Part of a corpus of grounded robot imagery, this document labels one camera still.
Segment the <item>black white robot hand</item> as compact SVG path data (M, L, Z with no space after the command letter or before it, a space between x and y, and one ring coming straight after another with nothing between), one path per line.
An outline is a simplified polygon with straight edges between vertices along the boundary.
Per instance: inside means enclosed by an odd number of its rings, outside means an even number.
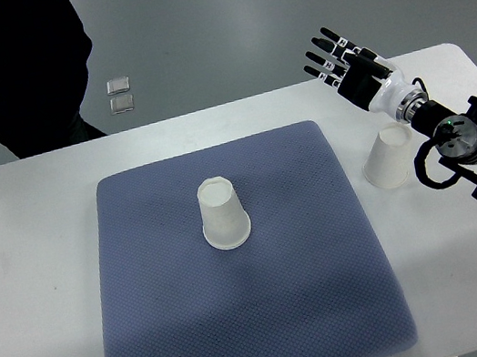
M401 70L386 58L326 27L320 33L311 43L323 55L307 52L311 63L303 70L336 89L354 106L409 122L409 114L429 100L423 88L407 82Z

